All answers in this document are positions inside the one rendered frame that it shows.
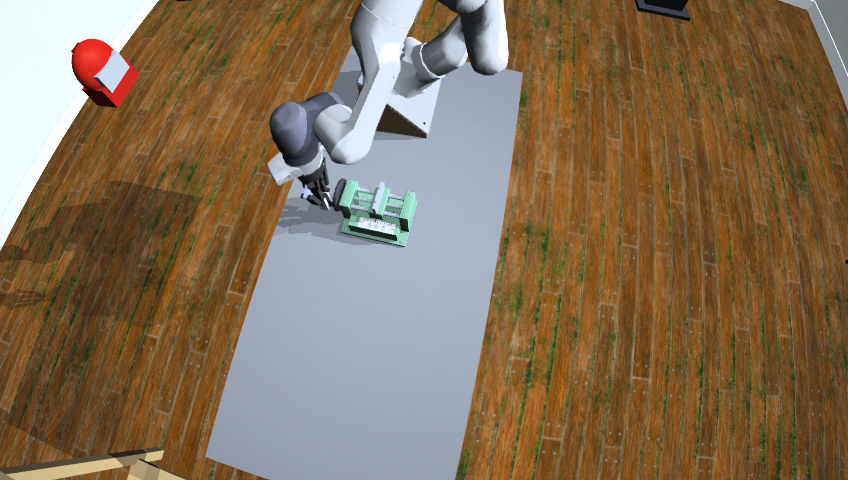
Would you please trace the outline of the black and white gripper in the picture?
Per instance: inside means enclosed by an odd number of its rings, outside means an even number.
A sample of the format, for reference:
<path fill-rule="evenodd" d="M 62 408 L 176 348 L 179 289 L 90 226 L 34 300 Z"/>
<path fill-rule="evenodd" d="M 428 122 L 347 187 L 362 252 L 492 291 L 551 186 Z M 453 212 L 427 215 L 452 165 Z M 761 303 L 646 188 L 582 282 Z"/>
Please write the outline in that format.
<path fill-rule="evenodd" d="M 326 158 L 325 157 L 322 157 L 322 158 L 323 158 L 323 160 L 321 162 L 321 165 L 317 170 L 315 170 L 312 174 L 308 174 L 308 175 L 305 175 L 305 176 L 299 176 L 297 178 L 302 182 L 302 186 L 305 189 L 303 194 L 301 194 L 301 198 L 306 199 L 307 201 L 309 201 L 313 205 L 318 205 L 320 207 L 320 209 L 322 209 L 322 210 L 329 211 L 330 207 L 329 207 L 326 200 L 332 201 L 332 199 L 329 195 L 330 188 L 327 188 L 327 185 L 329 185 L 329 179 L 328 179 L 328 174 L 327 174 L 327 169 L 326 169 Z M 317 177 L 320 177 L 320 178 L 317 179 Z M 321 181 L 321 180 L 323 180 L 323 181 Z M 321 186 L 320 186 L 320 184 L 321 184 Z M 309 189 L 310 189 L 311 193 L 310 193 Z M 311 199 L 311 200 L 308 200 L 308 199 Z"/>

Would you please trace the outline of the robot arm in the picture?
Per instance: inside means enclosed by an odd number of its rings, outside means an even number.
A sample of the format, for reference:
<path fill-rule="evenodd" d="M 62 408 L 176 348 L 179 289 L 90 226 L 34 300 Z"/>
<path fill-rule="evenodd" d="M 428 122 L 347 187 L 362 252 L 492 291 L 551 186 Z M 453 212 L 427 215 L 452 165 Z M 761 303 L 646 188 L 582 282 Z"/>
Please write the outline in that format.
<path fill-rule="evenodd" d="M 269 126 L 280 152 L 267 163 L 277 185 L 312 174 L 324 149 L 338 164 L 364 159 L 392 88 L 405 98 L 415 97 L 461 67 L 467 56 L 482 75 L 506 68 L 503 0 L 436 1 L 458 15 L 444 32 L 422 44 L 406 35 L 423 0 L 361 0 L 350 25 L 363 74 L 353 111 L 333 92 L 278 106 Z"/>

